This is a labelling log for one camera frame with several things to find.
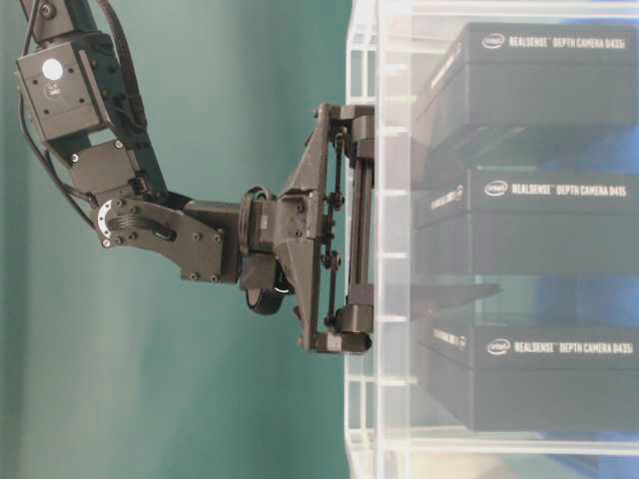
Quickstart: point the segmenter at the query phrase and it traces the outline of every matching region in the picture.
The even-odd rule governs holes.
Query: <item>circular marker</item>
[[[55,82],[64,75],[64,68],[62,68],[62,64],[58,60],[50,58],[42,64],[42,74],[48,80]]]

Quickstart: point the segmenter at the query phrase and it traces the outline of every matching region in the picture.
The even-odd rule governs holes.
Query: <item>screw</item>
[[[50,20],[56,16],[56,9],[53,5],[50,5],[48,3],[43,3],[40,6],[40,15],[42,15],[47,20]]]

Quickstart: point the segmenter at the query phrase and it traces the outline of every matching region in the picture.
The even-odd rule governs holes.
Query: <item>teal wall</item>
[[[343,102],[346,0],[114,0],[174,191],[278,190],[322,101]],[[16,128],[24,19],[0,2],[0,477],[341,478],[342,360],[304,354],[288,302],[105,251]]]

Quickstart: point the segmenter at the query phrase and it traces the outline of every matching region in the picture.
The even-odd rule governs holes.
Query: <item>black box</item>
[[[639,431],[639,328],[451,312],[425,321],[421,383],[469,429]]]
[[[469,23],[415,105],[425,179],[579,152],[637,123],[636,92],[633,27]]]
[[[467,171],[417,201],[416,271],[639,273],[639,177]]]

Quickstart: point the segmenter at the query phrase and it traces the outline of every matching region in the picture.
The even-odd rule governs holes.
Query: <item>intel logo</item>
[[[504,43],[506,43],[506,37],[500,33],[491,33],[482,40],[481,45],[488,50],[496,50],[501,48]]]
[[[508,183],[502,180],[495,180],[486,185],[483,190],[490,197],[503,197],[508,191]]]
[[[488,354],[493,356],[503,356],[510,350],[510,341],[508,339],[493,339],[486,346]]]

